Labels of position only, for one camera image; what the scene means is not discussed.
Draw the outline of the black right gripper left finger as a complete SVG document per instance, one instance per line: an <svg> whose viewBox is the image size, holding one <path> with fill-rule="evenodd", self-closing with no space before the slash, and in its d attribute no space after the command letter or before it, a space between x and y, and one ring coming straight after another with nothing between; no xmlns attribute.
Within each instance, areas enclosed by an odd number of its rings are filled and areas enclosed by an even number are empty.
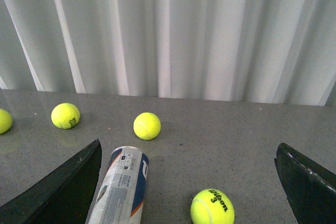
<svg viewBox="0 0 336 224"><path fill-rule="evenodd" d="M1 223L85 223L102 149L94 140L42 180L1 206Z"/></svg>

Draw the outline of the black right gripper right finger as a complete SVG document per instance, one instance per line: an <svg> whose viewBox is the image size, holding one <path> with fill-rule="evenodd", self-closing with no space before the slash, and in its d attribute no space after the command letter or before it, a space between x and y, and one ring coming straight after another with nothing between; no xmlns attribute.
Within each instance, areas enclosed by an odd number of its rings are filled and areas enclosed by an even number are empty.
<svg viewBox="0 0 336 224"><path fill-rule="evenodd" d="M275 167L298 223L335 223L335 174L286 143Z"/></svg>

